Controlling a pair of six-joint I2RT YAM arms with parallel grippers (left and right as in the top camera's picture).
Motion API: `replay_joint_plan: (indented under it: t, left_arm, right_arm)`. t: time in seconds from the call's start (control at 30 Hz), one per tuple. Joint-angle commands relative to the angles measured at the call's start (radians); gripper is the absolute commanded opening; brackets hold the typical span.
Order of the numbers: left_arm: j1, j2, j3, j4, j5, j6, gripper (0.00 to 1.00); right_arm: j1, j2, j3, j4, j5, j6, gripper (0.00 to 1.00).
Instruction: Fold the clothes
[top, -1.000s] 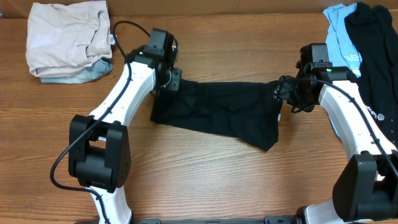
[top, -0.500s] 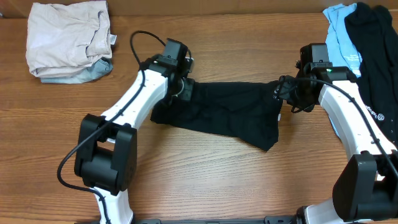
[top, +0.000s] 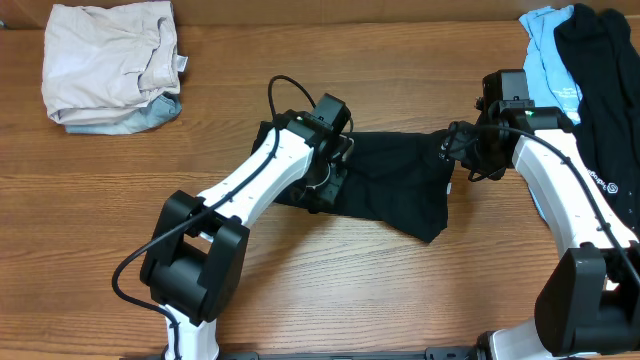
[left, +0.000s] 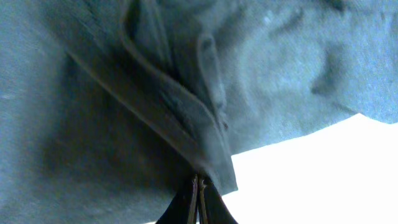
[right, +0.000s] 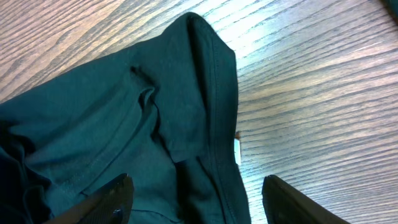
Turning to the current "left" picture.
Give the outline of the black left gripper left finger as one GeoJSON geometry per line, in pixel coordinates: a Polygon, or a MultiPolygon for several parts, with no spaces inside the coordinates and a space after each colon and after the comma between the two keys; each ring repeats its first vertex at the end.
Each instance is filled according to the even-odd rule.
{"type": "Polygon", "coordinates": [[[194,175],[178,190],[156,224],[196,224],[198,176],[194,175]]]}

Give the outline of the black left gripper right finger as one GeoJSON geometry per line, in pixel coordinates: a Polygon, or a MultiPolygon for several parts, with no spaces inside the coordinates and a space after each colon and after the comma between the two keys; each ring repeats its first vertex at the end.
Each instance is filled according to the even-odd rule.
{"type": "Polygon", "coordinates": [[[208,177],[199,176],[198,212],[200,224],[238,224],[208,177]]]}

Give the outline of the black t-shirt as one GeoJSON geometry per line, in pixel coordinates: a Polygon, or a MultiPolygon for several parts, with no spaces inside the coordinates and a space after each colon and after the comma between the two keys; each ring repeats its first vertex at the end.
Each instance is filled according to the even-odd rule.
{"type": "Polygon", "coordinates": [[[1,1],[2,223],[157,221],[356,114],[397,122],[396,1],[1,1]]]}

